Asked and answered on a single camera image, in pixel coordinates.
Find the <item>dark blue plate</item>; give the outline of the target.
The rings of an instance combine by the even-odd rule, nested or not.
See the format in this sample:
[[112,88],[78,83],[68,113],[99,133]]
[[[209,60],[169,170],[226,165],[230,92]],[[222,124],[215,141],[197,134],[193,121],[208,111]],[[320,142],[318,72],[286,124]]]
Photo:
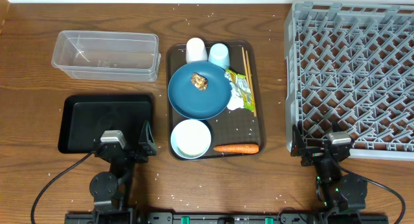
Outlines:
[[[207,79],[205,90],[201,91],[191,83],[195,73]],[[173,73],[168,84],[168,97],[174,110],[182,116],[206,120],[226,109],[231,90],[230,81],[225,78],[221,67],[210,62],[193,62]]]

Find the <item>brown food scrap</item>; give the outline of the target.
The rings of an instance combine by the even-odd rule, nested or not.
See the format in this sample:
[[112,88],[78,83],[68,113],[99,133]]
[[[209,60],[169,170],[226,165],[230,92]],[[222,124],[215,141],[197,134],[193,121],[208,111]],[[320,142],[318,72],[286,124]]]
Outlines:
[[200,91],[204,91],[208,87],[208,80],[198,73],[193,73],[191,83]]

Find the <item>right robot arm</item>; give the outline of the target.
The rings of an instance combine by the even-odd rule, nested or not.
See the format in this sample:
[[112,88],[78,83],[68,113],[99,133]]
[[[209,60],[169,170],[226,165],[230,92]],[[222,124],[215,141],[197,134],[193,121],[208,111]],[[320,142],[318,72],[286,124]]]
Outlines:
[[350,156],[353,139],[332,124],[333,132],[321,146],[307,146],[297,126],[292,127],[290,155],[301,157],[302,166],[316,170],[316,194],[325,208],[307,223],[361,223],[359,211],[366,207],[367,182],[358,175],[343,175],[339,162]]

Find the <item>orange carrot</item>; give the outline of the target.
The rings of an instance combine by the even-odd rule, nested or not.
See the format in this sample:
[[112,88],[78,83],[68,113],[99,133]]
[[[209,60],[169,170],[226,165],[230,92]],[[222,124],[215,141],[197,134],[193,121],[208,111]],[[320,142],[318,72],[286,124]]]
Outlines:
[[227,144],[216,146],[213,149],[221,153],[255,154],[259,152],[259,146],[257,144]]

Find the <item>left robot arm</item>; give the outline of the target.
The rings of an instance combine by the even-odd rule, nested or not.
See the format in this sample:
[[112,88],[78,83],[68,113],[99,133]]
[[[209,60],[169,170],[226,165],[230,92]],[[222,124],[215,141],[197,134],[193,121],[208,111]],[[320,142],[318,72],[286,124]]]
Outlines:
[[129,204],[135,165],[147,163],[157,154],[149,121],[144,121],[138,142],[128,143],[120,130],[106,130],[93,145],[95,157],[110,164],[96,174],[89,185],[94,198],[93,223],[134,224],[145,221]]

